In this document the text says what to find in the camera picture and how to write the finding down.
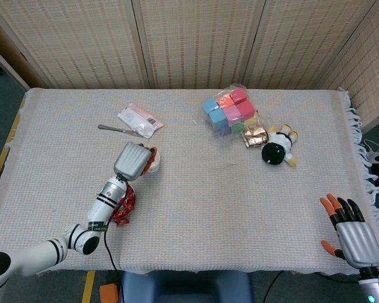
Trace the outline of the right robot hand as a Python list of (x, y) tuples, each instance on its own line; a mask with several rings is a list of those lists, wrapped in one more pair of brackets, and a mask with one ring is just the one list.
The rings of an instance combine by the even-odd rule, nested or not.
[(327, 194), (320, 198), (320, 203), (327, 212), (340, 244), (336, 248), (322, 240), (324, 250), (358, 270), (379, 267), (379, 244), (356, 202)]

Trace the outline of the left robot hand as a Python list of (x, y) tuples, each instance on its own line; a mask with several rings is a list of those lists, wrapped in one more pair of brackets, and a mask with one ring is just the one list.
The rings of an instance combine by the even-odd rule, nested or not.
[(127, 181), (145, 175), (156, 160), (158, 149), (128, 142), (114, 163), (114, 173)]

